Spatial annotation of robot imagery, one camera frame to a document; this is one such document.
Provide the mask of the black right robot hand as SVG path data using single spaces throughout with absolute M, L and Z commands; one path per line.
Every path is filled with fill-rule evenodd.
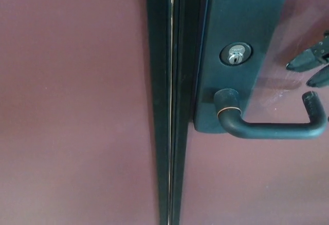
M 323 39 L 307 48 L 286 65 L 286 70 L 305 72 L 324 66 L 315 73 L 307 82 L 309 87 L 322 88 L 328 86 L 328 30 L 323 34 Z

